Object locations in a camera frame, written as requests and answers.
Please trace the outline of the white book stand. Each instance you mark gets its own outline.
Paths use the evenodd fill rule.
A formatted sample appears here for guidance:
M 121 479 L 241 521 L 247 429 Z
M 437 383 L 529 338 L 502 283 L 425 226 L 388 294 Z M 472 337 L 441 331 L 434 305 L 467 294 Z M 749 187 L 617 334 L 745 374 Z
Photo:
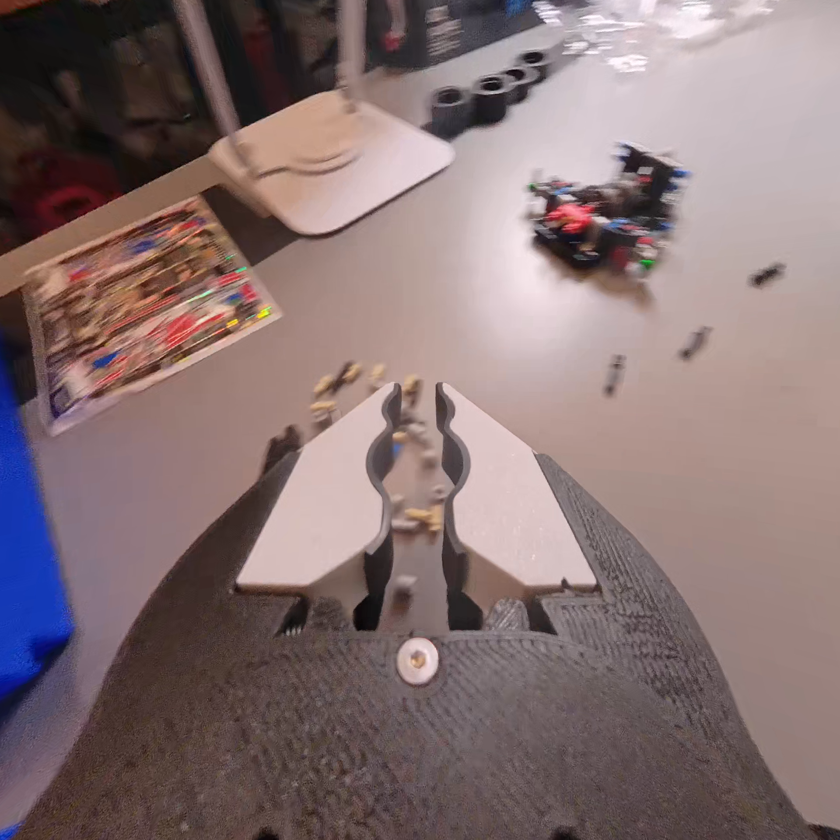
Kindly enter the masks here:
M 452 144 L 363 96 L 366 2 L 338 2 L 338 80 L 243 128 L 200 2 L 174 2 L 222 137 L 208 158 L 236 193 L 292 232 L 338 232 L 448 168 Z

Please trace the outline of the holographic sticker sheet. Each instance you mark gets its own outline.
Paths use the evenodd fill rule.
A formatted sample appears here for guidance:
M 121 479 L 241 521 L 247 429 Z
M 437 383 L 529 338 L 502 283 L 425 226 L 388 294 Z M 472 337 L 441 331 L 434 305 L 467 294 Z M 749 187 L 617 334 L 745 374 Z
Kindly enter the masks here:
M 204 195 L 32 266 L 21 291 L 50 436 L 282 317 Z

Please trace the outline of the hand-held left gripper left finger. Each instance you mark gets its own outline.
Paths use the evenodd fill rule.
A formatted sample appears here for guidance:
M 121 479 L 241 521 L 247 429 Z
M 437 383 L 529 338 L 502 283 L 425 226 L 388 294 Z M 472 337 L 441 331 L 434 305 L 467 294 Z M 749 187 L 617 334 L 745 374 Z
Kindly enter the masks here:
M 334 599 L 378 627 L 392 575 L 394 466 L 402 387 L 389 382 L 305 444 L 238 573 L 248 594 Z

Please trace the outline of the black lego set box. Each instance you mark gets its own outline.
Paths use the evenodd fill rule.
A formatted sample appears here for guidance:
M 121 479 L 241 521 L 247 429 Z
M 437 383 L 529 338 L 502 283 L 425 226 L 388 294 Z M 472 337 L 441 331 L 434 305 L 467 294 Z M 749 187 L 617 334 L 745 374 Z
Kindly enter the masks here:
M 369 1 L 366 51 L 373 67 L 419 70 L 542 24 L 534 2 Z

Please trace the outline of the blue plastic bin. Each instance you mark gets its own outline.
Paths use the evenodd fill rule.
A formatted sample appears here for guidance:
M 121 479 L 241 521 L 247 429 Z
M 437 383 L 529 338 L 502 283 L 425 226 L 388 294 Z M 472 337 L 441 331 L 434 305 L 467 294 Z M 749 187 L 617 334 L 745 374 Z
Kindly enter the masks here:
M 1 703 L 5 713 L 51 665 L 76 626 L 5 342 L 1 365 Z

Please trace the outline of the partly built lego assembly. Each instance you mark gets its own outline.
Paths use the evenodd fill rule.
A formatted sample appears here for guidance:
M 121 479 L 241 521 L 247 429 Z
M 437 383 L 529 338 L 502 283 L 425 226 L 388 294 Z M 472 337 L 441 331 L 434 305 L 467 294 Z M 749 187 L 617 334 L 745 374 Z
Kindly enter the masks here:
M 537 171 L 526 186 L 534 241 L 579 274 L 642 280 L 669 247 L 692 173 L 669 152 L 616 144 L 617 172 L 582 183 Z

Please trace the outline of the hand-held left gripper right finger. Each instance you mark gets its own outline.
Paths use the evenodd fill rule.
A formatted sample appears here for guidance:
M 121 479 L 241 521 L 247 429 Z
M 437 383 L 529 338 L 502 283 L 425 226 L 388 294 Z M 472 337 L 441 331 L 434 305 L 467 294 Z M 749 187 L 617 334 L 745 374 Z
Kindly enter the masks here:
M 535 451 L 449 384 L 435 387 L 450 629 L 484 629 L 497 606 L 549 628 L 541 599 L 592 595 L 597 578 Z

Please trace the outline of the pile of lego pieces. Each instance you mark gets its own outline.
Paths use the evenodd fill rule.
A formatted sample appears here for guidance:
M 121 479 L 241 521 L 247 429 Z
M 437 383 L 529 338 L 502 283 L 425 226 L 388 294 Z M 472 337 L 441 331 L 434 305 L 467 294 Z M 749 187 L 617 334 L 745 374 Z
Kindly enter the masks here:
M 325 432 L 332 425 L 335 425 L 342 416 L 350 413 L 364 400 L 372 396 L 380 387 L 389 382 L 394 382 L 385 379 L 385 367 L 383 364 L 375 365 L 367 377 L 371 394 L 347 413 L 341 414 L 335 400 L 328 394 L 328 388 L 336 385 L 348 385 L 355 380 L 360 372 L 360 366 L 355 364 L 343 371 L 339 377 L 332 379 L 326 377 L 320 381 L 314 393 L 317 400 L 311 405 L 312 419 L 320 430 L 307 443 Z M 433 443 L 427 423 L 418 416 L 416 410 L 419 397 L 424 388 L 423 380 L 417 374 L 409 374 L 404 382 L 399 385 L 402 387 L 402 412 L 400 421 L 393 434 L 394 466 L 399 455 L 403 451 L 408 450 L 410 453 L 418 456 L 418 467 L 422 475 L 433 478 L 434 472 L 439 467 L 440 454 Z M 287 453 L 288 457 L 293 461 L 289 477 L 305 444 Z M 426 482 L 421 485 L 421 489 L 431 490 L 429 500 L 409 502 L 403 495 L 398 493 L 394 494 L 386 488 L 393 504 L 393 537 L 395 535 L 407 537 L 418 533 L 424 533 L 428 537 L 437 537 L 443 530 L 446 490 L 441 485 L 435 483 L 429 485 Z

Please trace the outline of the clear plastic bag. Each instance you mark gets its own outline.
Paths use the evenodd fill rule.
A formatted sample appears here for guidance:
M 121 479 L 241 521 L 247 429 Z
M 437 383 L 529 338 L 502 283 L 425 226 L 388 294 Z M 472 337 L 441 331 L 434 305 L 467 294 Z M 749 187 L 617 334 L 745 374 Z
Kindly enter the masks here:
M 618 73 L 644 71 L 669 52 L 696 51 L 758 27 L 776 1 L 534 1 L 528 9 L 553 28 L 556 56 L 596 56 Z

